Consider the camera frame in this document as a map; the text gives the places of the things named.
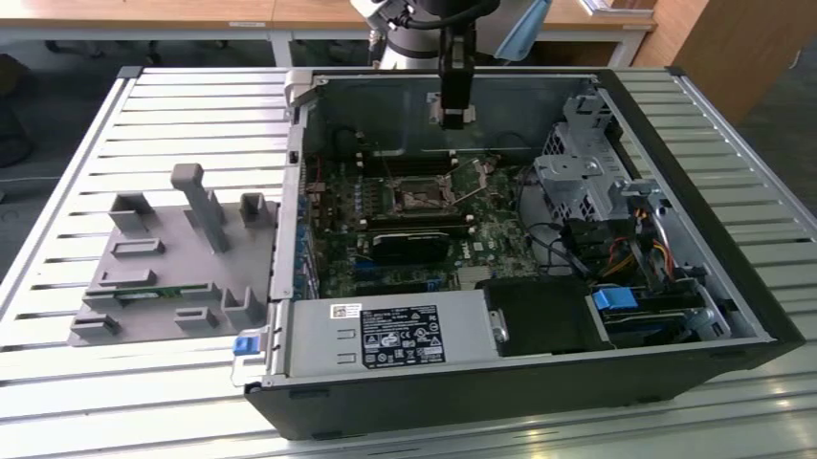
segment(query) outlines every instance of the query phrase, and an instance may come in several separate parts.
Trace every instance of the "green circuit board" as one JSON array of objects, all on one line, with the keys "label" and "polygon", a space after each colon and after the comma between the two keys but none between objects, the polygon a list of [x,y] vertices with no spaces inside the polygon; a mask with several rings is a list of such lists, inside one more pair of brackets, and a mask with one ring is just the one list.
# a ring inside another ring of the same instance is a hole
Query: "green circuit board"
[{"label": "green circuit board", "polygon": [[[447,177],[367,178],[355,174],[348,164],[339,164],[327,174],[324,185],[318,188],[326,191],[319,197],[311,197],[312,202],[320,200],[311,217],[320,297],[472,288],[472,283],[463,285],[459,281],[463,268],[479,267],[479,272],[491,278],[531,276],[539,272],[512,205],[520,167],[494,167],[490,158],[480,154],[459,155],[458,159],[463,165]],[[475,172],[483,164],[487,164],[487,174]],[[474,229],[464,236],[451,238],[446,258],[439,262],[378,266],[370,257],[375,234],[359,230],[360,219],[372,214],[399,213],[394,191],[398,183],[419,190],[423,186],[436,189],[435,184],[447,185],[448,202],[459,200],[455,205],[438,205],[443,197],[431,192],[411,195],[408,204],[418,211],[472,216]]]}]

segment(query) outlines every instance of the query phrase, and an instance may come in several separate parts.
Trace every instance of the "circuit board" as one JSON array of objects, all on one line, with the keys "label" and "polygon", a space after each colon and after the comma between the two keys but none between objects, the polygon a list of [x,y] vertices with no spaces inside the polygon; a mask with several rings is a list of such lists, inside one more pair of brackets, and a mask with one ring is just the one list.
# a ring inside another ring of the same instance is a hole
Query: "circuit board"
[{"label": "circuit board", "polygon": [[[512,204],[518,173],[518,166],[496,166],[486,154],[459,154],[450,172],[434,176],[390,171],[387,177],[366,177],[350,163],[324,164],[324,180],[306,190],[319,296],[467,290],[487,278],[535,275],[539,263]],[[364,227],[380,217],[392,225],[402,216],[443,223],[411,230]],[[454,216],[463,221],[447,227],[446,219]],[[452,236],[444,256],[434,262],[383,266],[371,258],[379,234],[440,229]]]}]

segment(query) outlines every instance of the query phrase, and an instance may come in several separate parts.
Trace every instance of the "table leg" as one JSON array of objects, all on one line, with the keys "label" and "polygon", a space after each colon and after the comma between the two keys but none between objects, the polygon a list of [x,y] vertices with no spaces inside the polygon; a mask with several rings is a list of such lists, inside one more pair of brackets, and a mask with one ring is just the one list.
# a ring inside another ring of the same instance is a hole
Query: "table leg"
[{"label": "table leg", "polygon": [[292,33],[289,31],[269,31],[269,42],[272,43],[272,53],[276,58],[276,67],[292,67],[292,50],[289,42]]},{"label": "table leg", "polygon": [[631,65],[646,34],[645,31],[629,31],[626,33],[625,39],[618,42],[615,51],[610,56],[610,67],[629,67]]}]

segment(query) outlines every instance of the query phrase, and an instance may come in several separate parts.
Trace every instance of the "slotted aluminum table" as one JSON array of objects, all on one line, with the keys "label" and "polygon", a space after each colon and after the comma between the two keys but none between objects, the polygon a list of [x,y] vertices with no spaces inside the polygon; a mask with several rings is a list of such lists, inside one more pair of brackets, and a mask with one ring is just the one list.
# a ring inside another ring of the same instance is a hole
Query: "slotted aluminum table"
[{"label": "slotted aluminum table", "polygon": [[197,162],[223,203],[248,190],[279,196],[284,70],[147,69],[116,80],[0,288],[0,457],[731,458],[817,448],[814,219],[685,77],[618,75],[805,334],[802,348],[663,404],[288,442],[231,384],[232,338],[65,345],[115,192],[179,205],[169,170]]}]

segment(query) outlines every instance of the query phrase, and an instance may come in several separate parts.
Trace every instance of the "power supply label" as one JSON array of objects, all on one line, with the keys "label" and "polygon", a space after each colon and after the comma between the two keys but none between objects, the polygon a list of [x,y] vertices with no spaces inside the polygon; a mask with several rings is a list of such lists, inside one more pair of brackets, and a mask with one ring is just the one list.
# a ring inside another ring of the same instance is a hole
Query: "power supply label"
[{"label": "power supply label", "polygon": [[360,330],[368,369],[446,361],[436,305],[362,310]]}]

